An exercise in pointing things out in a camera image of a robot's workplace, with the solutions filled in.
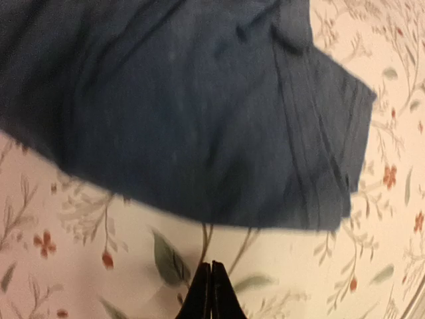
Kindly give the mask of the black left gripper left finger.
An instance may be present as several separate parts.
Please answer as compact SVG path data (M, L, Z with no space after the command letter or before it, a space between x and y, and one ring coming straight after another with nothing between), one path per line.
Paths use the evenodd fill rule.
M211 266L201 263L193 277L185 301L176 319L211 318Z

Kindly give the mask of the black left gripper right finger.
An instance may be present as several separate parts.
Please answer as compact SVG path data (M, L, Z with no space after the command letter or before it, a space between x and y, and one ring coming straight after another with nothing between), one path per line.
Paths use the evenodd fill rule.
M213 261L211 276L211 318L246 319L224 265Z

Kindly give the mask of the teal blue garment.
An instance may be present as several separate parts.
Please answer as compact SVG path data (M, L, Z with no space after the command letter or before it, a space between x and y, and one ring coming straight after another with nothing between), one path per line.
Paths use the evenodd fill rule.
M203 223L337 230L375 98L308 1L1 2L1 129Z

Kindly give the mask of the floral patterned table cloth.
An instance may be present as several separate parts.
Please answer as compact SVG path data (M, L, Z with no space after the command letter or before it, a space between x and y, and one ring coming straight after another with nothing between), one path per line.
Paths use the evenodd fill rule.
M174 318L215 260L248 318L423 318L424 2L312 1L311 24L377 93L338 231L186 222L1 136L1 317Z

